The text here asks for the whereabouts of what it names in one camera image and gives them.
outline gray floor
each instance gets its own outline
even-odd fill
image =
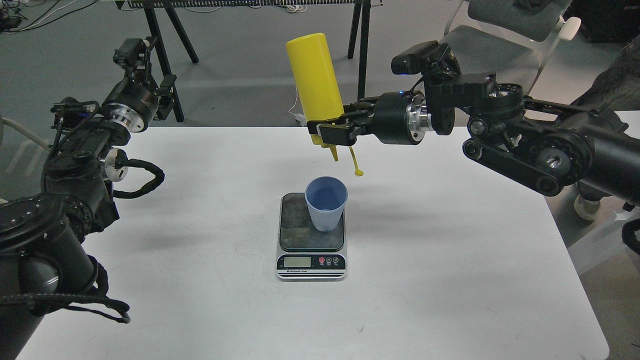
[[[367,95],[406,89],[417,80],[392,75],[390,59],[413,44],[439,39],[453,4],[446,0],[395,0],[373,9]],[[46,6],[28,9],[25,14],[39,14]],[[200,63],[193,65],[168,18],[158,11],[186,121],[176,124],[170,116],[165,123],[153,126],[294,126],[287,110],[294,104],[295,88],[284,44],[314,32],[327,35],[343,102],[354,101],[357,57],[346,59],[351,12],[351,5],[311,6],[302,14],[275,7],[222,8],[214,13],[178,10],[200,57]],[[456,24],[463,22],[529,43],[464,15],[456,18]],[[118,11],[110,2],[99,2],[42,29],[1,35],[0,112],[51,140],[51,104],[66,96],[80,101],[103,100],[122,77],[120,68],[111,61],[113,49],[125,38],[145,36],[148,28],[141,11]],[[549,44],[532,45],[543,48]],[[581,37],[560,44],[531,95],[571,102],[590,87],[621,48],[621,44],[589,44]],[[157,62],[154,74],[159,81]],[[301,112],[300,105],[293,111]],[[43,151],[6,129],[0,147],[0,198],[39,192],[43,163]],[[594,226],[572,212],[572,191],[567,189],[563,196],[548,200],[567,245]],[[620,204],[609,199],[596,222],[605,218],[607,209]],[[581,277],[609,342],[609,359],[640,358],[640,347],[633,345],[640,345],[639,263],[635,254],[621,252]]]

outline gray chair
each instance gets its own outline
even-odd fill
[[[464,1],[469,2],[471,19],[514,31],[537,42],[546,40],[554,32],[556,38],[547,53],[542,54],[466,25],[449,31]],[[580,28],[579,18],[572,17],[565,22],[561,17],[570,3],[571,0],[551,0],[535,12],[516,7],[513,0],[458,0],[440,42],[451,46],[463,74],[495,71],[498,82],[522,85],[524,93],[528,94],[558,41],[571,40]]]

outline white cable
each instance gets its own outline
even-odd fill
[[[207,10],[207,11],[204,11],[204,12],[199,12],[198,10],[192,10],[192,9],[189,9],[189,8],[184,8],[184,9],[187,10],[188,12],[192,12],[192,13],[212,13],[212,12],[217,12],[218,10],[222,9],[222,6],[218,6],[213,10]]]
[[[32,133],[29,129],[27,129],[26,127],[24,127],[22,124],[8,119],[6,117],[2,118],[2,120],[0,120],[0,124],[4,123],[4,125],[8,125],[12,128],[14,128],[16,131],[18,131],[20,134],[28,137],[29,139],[31,139],[31,141],[37,143],[39,146],[43,147],[46,151],[49,151],[49,144],[47,143],[47,140],[44,140],[42,138],[40,138],[38,135]]]
[[[306,5],[287,5],[287,11],[289,13],[303,13],[307,10]]]
[[[291,115],[296,116],[296,114],[292,113],[291,110],[293,110],[293,108],[295,108],[297,104],[298,104],[298,86],[296,85],[296,102],[294,102],[293,106],[291,106],[291,109],[289,109],[289,113]]]
[[[69,5],[71,5],[71,4],[74,4],[74,3],[77,3],[77,2],[78,2],[78,0],[73,0],[73,1],[72,1],[72,2],[70,2],[69,4],[66,4],[65,6],[61,6],[61,7],[57,8],[57,9],[53,10],[52,12],[48,13],[48,14],[47,14],[47,16],[43,17],[42,19],[38,20],[37,22],[34,22],[33,24],[31,24],[31,25],[27,26],[26,28],[22,28],[22,29],[20,29],[20,31],[22,31],[22,30],[27,30],[27,29],[32,28],[32,27],[34,27],[34,26],[40,25],[40,23],[42,23],[46,18],[50,17],[51,15],[53,15],[53,14],[54,14],[55,12],[57,12],[58,10],[62,10],[62,9],[64,9],[64,8],[66,8],[67,6],[69,6]]]

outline scale display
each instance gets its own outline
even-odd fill
[[[282,280],[335,281],[347,273],[344,214],[338,226],[318,231],[304,193],[282,197],[276,272]]]

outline table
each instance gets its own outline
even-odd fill
[[[605,359],[544,198],[466,159],[467,138],[361,136],[355,177],[303,128],[134,134],[128,156],[166,181],[84,243],[132,322],[58,311],[19,359]],[[318,176],[349,189],[347,276],[280,281],[280,199]]]

